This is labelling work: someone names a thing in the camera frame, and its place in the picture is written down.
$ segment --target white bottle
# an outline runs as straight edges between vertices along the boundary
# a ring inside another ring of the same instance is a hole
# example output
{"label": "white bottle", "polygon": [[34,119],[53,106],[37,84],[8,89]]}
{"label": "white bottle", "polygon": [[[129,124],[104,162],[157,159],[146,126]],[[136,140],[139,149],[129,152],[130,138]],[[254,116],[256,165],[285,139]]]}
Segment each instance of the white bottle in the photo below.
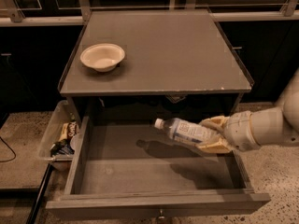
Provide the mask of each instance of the white bottle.
{"label": "white bottle", "polygon": [[183,119],[156,119],[155,128],[163,130],[167,136],[186,145],[195,146],[217,135],[218,132]]}

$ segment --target gray tabletop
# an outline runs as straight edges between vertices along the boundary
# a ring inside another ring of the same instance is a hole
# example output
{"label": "gray tabletop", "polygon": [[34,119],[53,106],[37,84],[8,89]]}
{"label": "gray tabletop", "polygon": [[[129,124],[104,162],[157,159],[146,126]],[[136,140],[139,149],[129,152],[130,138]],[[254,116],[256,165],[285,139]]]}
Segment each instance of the gray tabletop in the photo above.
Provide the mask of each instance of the gray tabletop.
{"label": "gray tabletop", "polygon": [[[119,67],[97,73],[79,59],[98,43],[125,50]],[[205,10],[93,12],[61,94],[138,95],[249,92],[220,31]]]}

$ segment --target speckled floor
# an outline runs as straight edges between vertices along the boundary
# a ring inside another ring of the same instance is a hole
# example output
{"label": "speckled floor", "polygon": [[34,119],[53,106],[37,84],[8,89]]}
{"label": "speckled floor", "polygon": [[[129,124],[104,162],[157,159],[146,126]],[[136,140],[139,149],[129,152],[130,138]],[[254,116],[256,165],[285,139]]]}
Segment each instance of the speckled floor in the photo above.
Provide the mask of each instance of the speckled floor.
{"label": "speckled floor", "polygon": [[[269,104],[242,104],[239,110],[260,110]],[[0,163],[0,189],[38,187],[47,164],[37,158],[38,144],[50,120],[51,112],[10,114],[0,130],[1,137],[16,151],[14,161]],[[216,217],[176,217],[172,223],[299,223],[299,147],[273,145],[260,150],[241,153],[242,161],[255,191],[269,193],[271,202],[251,215]],[[12,157],[0,142],[0,161]],[[58,183],[66,177],[55,171],[52,174],[45,200],[52,196]],[[25,223],[32,200],[0,199],[0,223]],[[142,220],[61,221],[44,208],[43,203],[36,223],[101,223],[150,224]]]}

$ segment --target clutter in bin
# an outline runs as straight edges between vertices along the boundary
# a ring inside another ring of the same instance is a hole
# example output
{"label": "clutter in bin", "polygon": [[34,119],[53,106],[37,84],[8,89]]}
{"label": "clutter in bin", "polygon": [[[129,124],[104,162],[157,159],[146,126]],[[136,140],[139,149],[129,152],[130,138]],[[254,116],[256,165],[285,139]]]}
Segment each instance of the clutter in bin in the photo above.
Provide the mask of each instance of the clutter in bin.
{"label": "clutter in bin", "polygon": [[72,155],[75,152],[75,148],[71,147],[71,141],[75,138],[79,132],[78,125],[75,121],[65,123],[58,141],[54,142],[50,148],[50,155]]}

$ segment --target bottle cap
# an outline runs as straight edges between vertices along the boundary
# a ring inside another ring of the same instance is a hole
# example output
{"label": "bottle cap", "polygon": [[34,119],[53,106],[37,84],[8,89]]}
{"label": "bottle cap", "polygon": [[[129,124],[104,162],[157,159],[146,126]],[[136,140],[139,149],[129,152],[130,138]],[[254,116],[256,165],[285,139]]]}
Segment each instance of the bottle cap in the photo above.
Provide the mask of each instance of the bottle cap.
{"label": "bottle cap", "polygon": [[161,130],[163,128],[162,127],[162,122],[163,122],[162,119],[156,119],[156,121],[155,121],[155,128]]}

